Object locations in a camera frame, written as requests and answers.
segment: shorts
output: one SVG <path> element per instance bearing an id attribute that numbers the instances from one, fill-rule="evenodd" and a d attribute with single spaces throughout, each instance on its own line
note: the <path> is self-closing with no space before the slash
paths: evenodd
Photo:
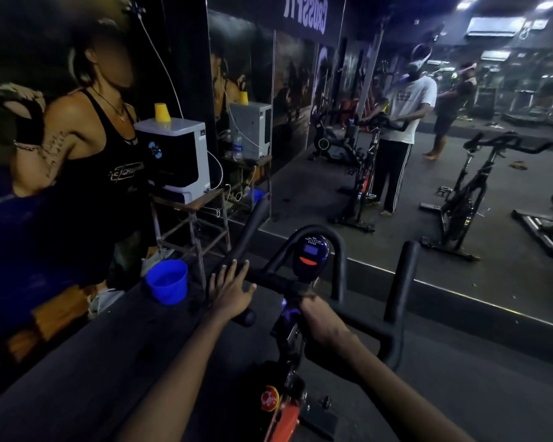
<path id="1" fill-rule="evenodd" d="M 436 122 L 434 124 L 434 133 L 436 136 L 447 136 L 449 133 L 450 126 L 456 118 L 450 116 L 438 116 L 436 117 Z"/>

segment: track pants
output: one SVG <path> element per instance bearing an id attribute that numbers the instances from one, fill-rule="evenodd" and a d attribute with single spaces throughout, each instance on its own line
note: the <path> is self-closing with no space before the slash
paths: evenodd
<path id="1" fill-rule="evenodd" d="M 375 156 L 375 176 L 371 193 L 381 201 L 385 181 L 389 175 L 389 186 L 383 207 L 386 211 L 395 212 L 398 204 L 399 190 L 402 187 L 403 172 L 410 157 L 411 144 L 398 141 L 379 141 Z"/>

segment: digital screen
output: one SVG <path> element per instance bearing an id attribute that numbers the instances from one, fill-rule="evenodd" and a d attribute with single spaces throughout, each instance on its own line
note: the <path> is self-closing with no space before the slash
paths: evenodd
<path id="1" fill-rule="evenodd" d="M 306 253 L 310 253 L 310 254 L 313 254 L 314 256 L 317 256 L 317 248 L 315 246 L 305 245 L 304 251 Z"/>

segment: white t-shirt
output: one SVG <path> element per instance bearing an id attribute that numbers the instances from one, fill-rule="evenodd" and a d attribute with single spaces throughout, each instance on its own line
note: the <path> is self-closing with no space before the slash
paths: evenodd
<path id="1" fill-rule="evenodd" d="M 420 110 L 420 105 L 423 103 L 427 103 L 431 107 L 435 106 L 436 82 L 428 76 L 422 76 L 413 82 L 410 82 L 407 78 L 402 78 L 389 88 L 385 97 L 389 99 L 388 116 L 410 115 Z M 405 132 L 383 129 L 381 139 L 414 144 L 416 127 L 418 127 L 419 122 L 420 119 L 410 122 Z"/>

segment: ceiling light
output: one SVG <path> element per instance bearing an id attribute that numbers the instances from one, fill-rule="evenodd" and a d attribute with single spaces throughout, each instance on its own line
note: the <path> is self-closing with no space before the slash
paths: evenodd
<path id="1" fill-rule="evenodd" d="M 553 0 L 547 0 L 545 2 L 540 3 L 536 9 L 547 10 L 547 9 L 551 9 L 552 7 L 553 7 Z"/>

